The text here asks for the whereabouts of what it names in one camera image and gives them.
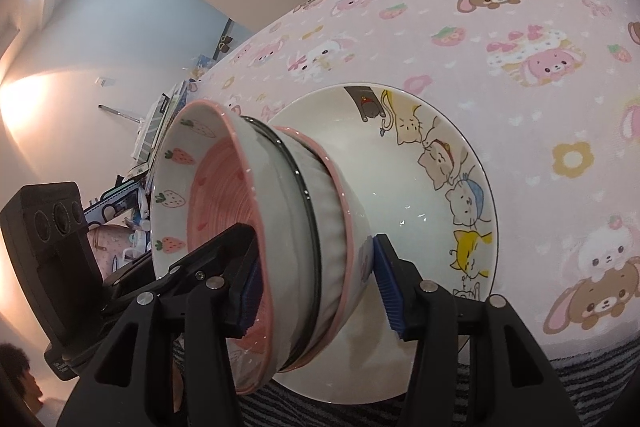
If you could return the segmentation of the white black-rimmed bowl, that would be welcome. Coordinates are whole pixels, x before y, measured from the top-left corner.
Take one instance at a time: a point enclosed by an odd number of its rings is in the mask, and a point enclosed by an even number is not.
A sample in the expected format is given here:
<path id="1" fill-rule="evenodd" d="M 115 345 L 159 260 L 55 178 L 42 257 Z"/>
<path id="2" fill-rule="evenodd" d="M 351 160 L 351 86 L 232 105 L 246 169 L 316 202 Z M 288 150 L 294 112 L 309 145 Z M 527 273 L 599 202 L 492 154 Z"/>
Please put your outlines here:
<path id="1" fill-rule="evenodd" d="M 281 207 L 270 205 L 269 209 L 274 212 L 276 225 L 281 228 L 279 236 L 286 245 L 267 251 L 271 287 L 288 292 L 273 305 L 273 310 L 285 319 L 290 342 L 284 350 L 286 359 L 279 365 L 282 371 L 303 353 L 318 317 L 321 294 L 318 230 L 306 184 L 276 129 L 252 117 L 245 120 L 269 154 L 269 166 L 276 169 L 278 176 L 277 195 L 283 200 Z"/>

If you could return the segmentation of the pink strawberry bowl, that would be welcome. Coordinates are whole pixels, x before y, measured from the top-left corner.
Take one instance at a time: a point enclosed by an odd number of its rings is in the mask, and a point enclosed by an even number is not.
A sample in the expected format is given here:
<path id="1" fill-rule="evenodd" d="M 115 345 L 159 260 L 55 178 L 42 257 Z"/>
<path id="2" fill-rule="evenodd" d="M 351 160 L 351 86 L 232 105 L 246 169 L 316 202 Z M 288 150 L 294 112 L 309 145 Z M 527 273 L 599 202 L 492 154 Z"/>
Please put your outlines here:
<path id="1" fill-rule="evenodd" d="M 302 164 L 277 131 L 214 102 L 188 104 L 160 143 L 150 219 L 157 277 L 198 261 L 226 279 L 237 393 L 303 354 L 320 312 L 320 243 Z"/>

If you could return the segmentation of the striped grey cloth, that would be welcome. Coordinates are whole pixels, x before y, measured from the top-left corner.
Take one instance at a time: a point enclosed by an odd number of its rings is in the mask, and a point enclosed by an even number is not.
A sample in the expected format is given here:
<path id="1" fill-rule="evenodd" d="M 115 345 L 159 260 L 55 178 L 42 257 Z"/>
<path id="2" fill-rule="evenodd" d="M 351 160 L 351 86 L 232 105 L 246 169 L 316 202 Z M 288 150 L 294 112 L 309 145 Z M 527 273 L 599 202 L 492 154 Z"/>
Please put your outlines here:
<path id="1" fill-rule="evenodd" d="M 476 336 L 469 364 L 422 338 L 393 399 L 337 405 L 270 381 L 214 402 L 204 426 L 623 426 L 639 422 L 639 341 L 555 361 L 533 339 Z"/>

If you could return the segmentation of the white mop stick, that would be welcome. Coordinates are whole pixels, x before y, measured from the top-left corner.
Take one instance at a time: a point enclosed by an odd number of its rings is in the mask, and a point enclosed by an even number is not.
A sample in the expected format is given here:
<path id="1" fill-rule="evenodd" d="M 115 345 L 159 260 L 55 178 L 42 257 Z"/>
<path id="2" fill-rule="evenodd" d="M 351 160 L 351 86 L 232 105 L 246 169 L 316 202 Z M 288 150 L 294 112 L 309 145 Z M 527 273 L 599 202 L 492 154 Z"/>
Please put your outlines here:
<path id="1" fill-rule="evenodd" d="M 131 121 L 131 122 L 134 122 L 135 124 L 142 124 L 142 119 L 141 118 L 134 117 L 134 116 L 126 114 L 126 113 L 122 113 L 120 110 L 111 108 L 110 106 L 107 106 L 107 105 L 104 105 L 104 104 L 99 104 L 98 105 L 98 109 L 103 110 L 103 112 L 105 112 L 105 113 L 109 113 L 111 115 L 115 115 L 115 116 L 118 116 L 120 118 L 124 118 L 126 120 Z"/>

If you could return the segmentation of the pink cartoon tablecloth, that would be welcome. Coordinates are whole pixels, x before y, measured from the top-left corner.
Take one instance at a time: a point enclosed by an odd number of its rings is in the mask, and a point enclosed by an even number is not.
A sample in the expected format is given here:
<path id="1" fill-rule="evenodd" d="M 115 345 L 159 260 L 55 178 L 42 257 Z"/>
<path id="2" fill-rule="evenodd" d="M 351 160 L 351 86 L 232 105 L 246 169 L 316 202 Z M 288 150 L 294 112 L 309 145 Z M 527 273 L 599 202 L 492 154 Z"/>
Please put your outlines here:
<path id="1" fill-rule="evenodd" d="M 309 0 L 198 94 L 270 122 L 314 91 L 380 84 L 433 105 L 482 165 L 491 291 L 549 353 L 639 332 L 639 0 Z"/>

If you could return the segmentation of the white cartoon plate back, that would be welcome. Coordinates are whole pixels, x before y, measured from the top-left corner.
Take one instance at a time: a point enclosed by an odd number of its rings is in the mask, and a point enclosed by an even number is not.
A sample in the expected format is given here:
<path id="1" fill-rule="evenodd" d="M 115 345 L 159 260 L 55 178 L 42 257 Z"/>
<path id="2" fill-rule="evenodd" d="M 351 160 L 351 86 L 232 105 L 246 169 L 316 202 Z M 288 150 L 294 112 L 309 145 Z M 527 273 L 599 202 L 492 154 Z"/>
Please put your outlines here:
<path id="1" fill-rule="evenodd" d="M 452 295 L 484 300 L 498 230 L 486 173 L 458 128 L 433 105 L 380 84 L 314 91 L 271 119 L 320 144 L 358 197 L 373 234 Z M 390 328 L 371 282 L 341 332 L 314 361 L 280 374 L 303 397 L 364 404 L 404 393 L 416 344 Z"/>

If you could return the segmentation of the pink carrot bowl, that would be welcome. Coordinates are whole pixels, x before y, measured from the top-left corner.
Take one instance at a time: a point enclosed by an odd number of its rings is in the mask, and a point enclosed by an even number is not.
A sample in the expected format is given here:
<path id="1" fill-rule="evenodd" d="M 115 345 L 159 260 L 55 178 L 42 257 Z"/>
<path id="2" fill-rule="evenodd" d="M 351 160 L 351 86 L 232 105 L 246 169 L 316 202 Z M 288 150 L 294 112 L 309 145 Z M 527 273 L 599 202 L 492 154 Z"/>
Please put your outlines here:
<path id="1" fill-rule="evenodd" d="M 305 350 L 282 371 L 310 363 L 343 328 L 372 271 L 372 239 L 359 199 L 329 153 L 291 127 L 277 127 L 306 184 L 320 247 L 321 294 L 314 332 Z"/>

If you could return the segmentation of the pink patterned bag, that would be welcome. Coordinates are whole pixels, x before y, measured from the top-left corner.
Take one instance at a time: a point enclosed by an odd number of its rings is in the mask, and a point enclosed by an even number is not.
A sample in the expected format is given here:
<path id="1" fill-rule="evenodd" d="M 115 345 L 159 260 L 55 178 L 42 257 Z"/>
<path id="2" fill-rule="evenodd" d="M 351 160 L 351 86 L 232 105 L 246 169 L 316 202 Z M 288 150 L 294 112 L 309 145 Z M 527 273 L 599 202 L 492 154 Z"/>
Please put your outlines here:
<path id="1" fill-rule="evenodd" d="M 102 225 L 88 232 L 89 245 L 104 279 L 134 261 L 131 236 L 132 232 L 120 225 Z"/>

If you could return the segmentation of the stack of books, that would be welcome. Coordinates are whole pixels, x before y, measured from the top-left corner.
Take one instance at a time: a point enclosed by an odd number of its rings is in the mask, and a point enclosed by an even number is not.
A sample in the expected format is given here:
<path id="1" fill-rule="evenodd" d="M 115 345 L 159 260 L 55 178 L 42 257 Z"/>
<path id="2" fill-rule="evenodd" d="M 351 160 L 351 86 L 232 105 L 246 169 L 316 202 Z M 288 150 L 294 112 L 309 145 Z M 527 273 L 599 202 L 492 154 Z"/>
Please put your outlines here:
<path id="1" fill-rule="evenodd" d="M 153 156 L 155 147 L 163 140 L 164 133 L 186 105 L 188 93 L 188 82 L 182 80 L 176 83 L 169 93 L 162 93 L 151 105 L 149 112 L 142 119 L 134 142 L 131 158 L 135 166 L 146 164 Z"/>

